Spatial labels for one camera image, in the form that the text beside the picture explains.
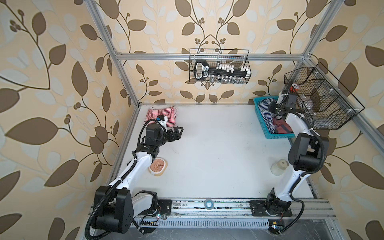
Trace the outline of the blue striped tank top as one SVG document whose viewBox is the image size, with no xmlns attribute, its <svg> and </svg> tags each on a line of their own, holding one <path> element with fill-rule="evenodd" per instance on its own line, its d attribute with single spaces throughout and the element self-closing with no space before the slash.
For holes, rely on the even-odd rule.
<svg viewBox="0 0 384 240">
<path fill-rule="evenodd" d="M 260 110 L 260 113 L 261 113 L 261 116 L 262 116 L 262 119 L 266 125 L 266 128 L 268 130 L 268 132 L 270 134 L 274 134 L 274 126 L 273 126 L 273 118 L 276 117 L 275 114 L 271 113 L 269 111 L 269 106 L 271 103 L 275 103 L 276 100 L 273 99 L 273 98 L 267 98 L 267 99 L 263 99 L 261 100 L 257 106 L 258 106 L 258 109 Z"/>
</svg>

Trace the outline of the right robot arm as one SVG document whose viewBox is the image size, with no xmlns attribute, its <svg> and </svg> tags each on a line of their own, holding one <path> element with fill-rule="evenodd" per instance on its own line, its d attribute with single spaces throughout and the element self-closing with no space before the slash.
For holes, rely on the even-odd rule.
<svg viewBox="0 0 384 240">
<path fill-rule="evenodd" d="M 321 137 L 305 119 L 304 113 L 297 109 L 297 98 L 295 94 L 280 94 L 276 102 L 269 104 L 269 112 L 282 117 L 296 138 L 288 153 L 289 171 L 284 173 L 282 181 L 271 189 L 263 203 L 250 202 L 253 216 L 280 219 L 289 212 L 293 202 L 301 204 L 299 213 L 287 225 L 270 224 L 269 231 L 273 235 L 282 235 L 303 215 L 305 202 L 293 194 L 300 184 L 323 167 L 329 147 L 329 140 Z"/>
</svg>

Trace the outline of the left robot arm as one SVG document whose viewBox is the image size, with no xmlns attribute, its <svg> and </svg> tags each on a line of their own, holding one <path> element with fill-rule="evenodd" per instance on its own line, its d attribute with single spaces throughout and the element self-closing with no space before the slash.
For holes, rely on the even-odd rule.
<svg viewBox="0 0 384 240">
<path fill-rule="evenodd" d="M 142 234 L 145 230 L 135 221 L 142 212 L 159 213 L 157 193 L 140 191 L 132 195 L 139 178 L 154 163 L 160 147 L 181 139 L 184 129 L 167 129 L 166 116 L 146 121 L 139 133 L 133 159 L 123 172 L 107 186 L 95 192 L 93 211 L 85 227 L 87 240 L 100 240 L 111 233 L 124 234 L 134 225 Z"/>
</svg>

